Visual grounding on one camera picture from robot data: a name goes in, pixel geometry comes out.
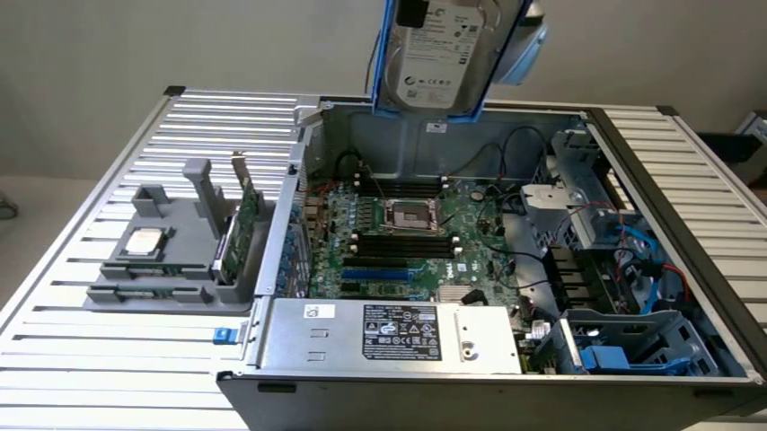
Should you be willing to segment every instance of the pcie slot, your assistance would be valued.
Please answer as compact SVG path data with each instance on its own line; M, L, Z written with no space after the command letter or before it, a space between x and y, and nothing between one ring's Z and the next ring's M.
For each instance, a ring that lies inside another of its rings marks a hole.
M344 258L344 267L407 268L407 259L398 258Z
M412 278L407 269L344 269L342 279L410 281Z

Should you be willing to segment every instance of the blue latch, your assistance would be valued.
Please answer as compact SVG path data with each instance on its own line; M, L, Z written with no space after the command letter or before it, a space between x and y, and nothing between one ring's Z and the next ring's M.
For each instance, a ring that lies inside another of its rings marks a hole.
M589 346L580 351L585 368L591 374L681 375L691 364L689 357L665 364L630 364L623 347Z
M218 346L238 344L238 330L232 328L216 328L214 332L214 344Z

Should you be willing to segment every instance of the aluminum slats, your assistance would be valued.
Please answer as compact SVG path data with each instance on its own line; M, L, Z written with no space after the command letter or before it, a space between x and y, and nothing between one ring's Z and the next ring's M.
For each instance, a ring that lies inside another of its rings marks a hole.
M211 375L240 354L212 344L214 330L246 317L95 313L82 304L135 213L136 187L160 183L172 198L196 197L187 158L211 159L212 182L239 198L230 157L244 151L255 186L278 198L299 103L187 91L163 108L0 336L0 428L246 429Z
M767 328L767 226L671 117L607 110L658 187Z

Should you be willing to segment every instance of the sticker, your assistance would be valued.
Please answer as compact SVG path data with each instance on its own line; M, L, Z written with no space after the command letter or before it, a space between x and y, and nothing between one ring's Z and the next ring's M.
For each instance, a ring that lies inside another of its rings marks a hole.
M303 306L304 319L334 319L336 317L336 305L332 303L307 303Z
M366 305L362 354L374 361L442 361L436 307Z
M396 95L410 106L455 105L482 25L476 7L430 2L423 27L407 29Z
M427 123L427 133L447 133L447 124Z

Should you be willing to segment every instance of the black pcie slot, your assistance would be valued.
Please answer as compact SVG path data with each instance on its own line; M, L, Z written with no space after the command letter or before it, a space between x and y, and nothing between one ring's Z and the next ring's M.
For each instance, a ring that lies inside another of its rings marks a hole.
M344 267L356 268L407 268L407 259L395 258L344 258Z

